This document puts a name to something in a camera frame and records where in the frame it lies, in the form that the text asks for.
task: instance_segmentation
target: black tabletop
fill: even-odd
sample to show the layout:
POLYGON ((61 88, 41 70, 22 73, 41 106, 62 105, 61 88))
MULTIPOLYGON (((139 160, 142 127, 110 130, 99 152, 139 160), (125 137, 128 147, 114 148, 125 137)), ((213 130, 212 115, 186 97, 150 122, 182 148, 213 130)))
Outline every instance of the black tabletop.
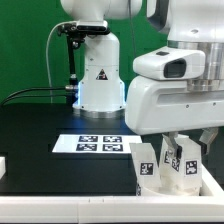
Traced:
POLYGON ((0 109, 0 156, 7 173, 0 195, 135 195, 130 154, 52 153, 60 134, 132 135, 124 119, 90 119, 63 104, 0 109))

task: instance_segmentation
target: warning label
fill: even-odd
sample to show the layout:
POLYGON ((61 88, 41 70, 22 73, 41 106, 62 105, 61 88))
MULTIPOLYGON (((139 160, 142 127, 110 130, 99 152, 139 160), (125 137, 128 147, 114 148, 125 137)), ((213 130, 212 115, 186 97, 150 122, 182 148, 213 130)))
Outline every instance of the warning label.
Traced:
POLYGON ((108 80, 107 75, 103 69, 100 71, 100 74, 97 76, 96 79, 97 80, 108 80))

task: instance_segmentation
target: white robot body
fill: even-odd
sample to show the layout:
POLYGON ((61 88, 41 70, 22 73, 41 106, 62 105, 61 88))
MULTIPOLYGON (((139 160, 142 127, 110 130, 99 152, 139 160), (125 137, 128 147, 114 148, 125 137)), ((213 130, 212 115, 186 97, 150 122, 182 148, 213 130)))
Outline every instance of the white robot body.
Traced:
MULTIPOLYGON (((154 4, 157 13, 158 5, 154 4)), ((169 1, 167 20, 158 25, 161 30, 170 26, 168 47, 134 62, 142 77, 130 85, 126 123, 135 133, 224 125, 223 12, 224 1, 169 1)))
POLYGON ((125 122, 139 135, 224 125, 224 82, 219 91, 195 92, 186 80, 137 77, 129 87, 125 122))
POLYGON ((125 108, 124 83, 119 78, 120 44, 113 34, 86 38, 85 75, 79 101, 74 104, 86 116, 114 116, 125 108))

